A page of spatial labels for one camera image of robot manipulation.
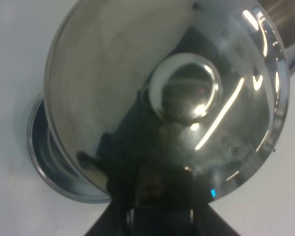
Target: white countertop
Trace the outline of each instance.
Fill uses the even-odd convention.
[[[26,145],[49,46],[75,0],[0,0],[0,236],[81,236],[106,204],[62,197]],[[283,134],[261,169],[213,207],[244,236],[295,236],[295,75]]]

